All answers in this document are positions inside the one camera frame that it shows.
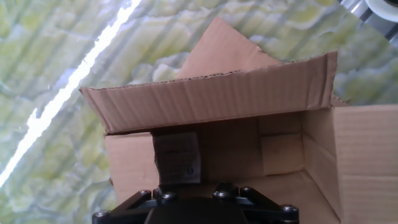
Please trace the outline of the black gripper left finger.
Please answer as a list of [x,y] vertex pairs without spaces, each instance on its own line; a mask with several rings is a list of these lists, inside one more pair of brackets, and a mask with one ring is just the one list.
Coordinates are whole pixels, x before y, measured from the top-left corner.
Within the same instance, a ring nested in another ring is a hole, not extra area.
[[91,217],[92,224],[145,223],[150,211],[159,205],[178,199],[170,186],[160,185],[154,190],[139,190],[113,210],[98,210]]

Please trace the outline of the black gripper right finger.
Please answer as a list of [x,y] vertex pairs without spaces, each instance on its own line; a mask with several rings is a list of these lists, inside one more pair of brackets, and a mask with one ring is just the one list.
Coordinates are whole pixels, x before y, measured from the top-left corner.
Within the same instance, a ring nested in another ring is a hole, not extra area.
[[213,192],[213,199],[237,205],[249,223],[299,224],[296,206],[279,205],[252,187],[220,182]]

